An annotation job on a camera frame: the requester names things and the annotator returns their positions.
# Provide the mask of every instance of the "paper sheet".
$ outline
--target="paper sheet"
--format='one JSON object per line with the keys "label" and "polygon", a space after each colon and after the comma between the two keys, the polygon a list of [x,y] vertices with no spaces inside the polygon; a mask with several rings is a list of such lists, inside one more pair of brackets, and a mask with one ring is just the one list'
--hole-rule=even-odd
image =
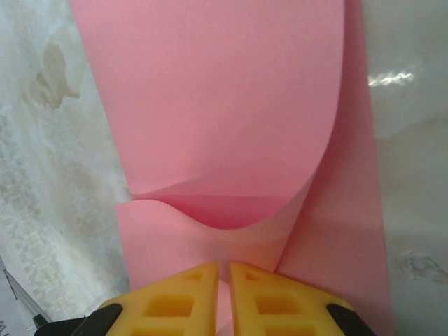
{"label": "paper sheet", "polygon": [[[135,199],[117,206],[133,288],[216,260],[223,271],[221,329],[230,320],[226,265],[236,260],[275,270],[312,184],[319,186],[312,195],[327,200],[305,204],[304,216],[317,218],[305,225],[316,227],[315,236],[300,234],[301,220],[279,271],[389,309],[389,289],[378,288],[387,282],[386,264],[357,2],[347,7],[357,19],[348,22],[357,25],[346,27],[345,43],[356,39],[360,54],[345,50],[351,59],[344,59],[344,92],[343,1],[71,3]],[[319,185],[328,173],[318,167],[340,95],[349,103],[341,100],[335,134],[349,138],[336,143],[333,152],[340,153],[324,157],[331,175]],[[363,118],[341,112],[358,107]],[[367,168],[354,164],[359,158]],[[332,171],[339,160],[343,167]],[[367,169],[365,180],[353,175],[359,167]],[[367,187],[372,197],[359,198]],[[361,211],[366,205],[373,209]],[[358,225],[372,231],[371,249],[349,246],[364,241],[363,231],[351,236]],[[343,246],[336,252],[321,237],[328,231]],[[301,244],[320,253],[305,255]],[[354,267],[361,275],[335,277],[320,258],[343,259],[348,277]],[[303,259],[314,275],[301,273]],[[380,296],[363,287],[362,274],[373,274]],[[377,313],[362,311],[374,329],[390,328],[369,314]]]}

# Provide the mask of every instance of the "pink paper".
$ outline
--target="pink paper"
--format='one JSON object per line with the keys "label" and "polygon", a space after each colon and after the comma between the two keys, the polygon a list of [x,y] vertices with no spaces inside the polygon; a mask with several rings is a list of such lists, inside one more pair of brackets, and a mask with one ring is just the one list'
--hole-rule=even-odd
{"label": "pink paper", "polygon": [[218,261],[231,335],[228,262],[278,266],[391,335],[358,2],[345,37],[342,0],[71,4],[134,198],[117,206],[132,287]]}

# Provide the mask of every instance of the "yellow plastic part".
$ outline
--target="yellow plastic part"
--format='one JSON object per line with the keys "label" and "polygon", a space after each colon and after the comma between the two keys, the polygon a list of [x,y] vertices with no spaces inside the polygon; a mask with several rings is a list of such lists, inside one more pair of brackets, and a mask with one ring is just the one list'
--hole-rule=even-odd
{"label": "yellow plastic part", "polygon": [[234,336],[344,336],[330,303],[353,310],[331,294],[257,267],[230,264]]}
{"label": "yellow plastic part", "polygon": [[106,336],[214,336],[218,265],[210,262],[105,302],[122,313]]}

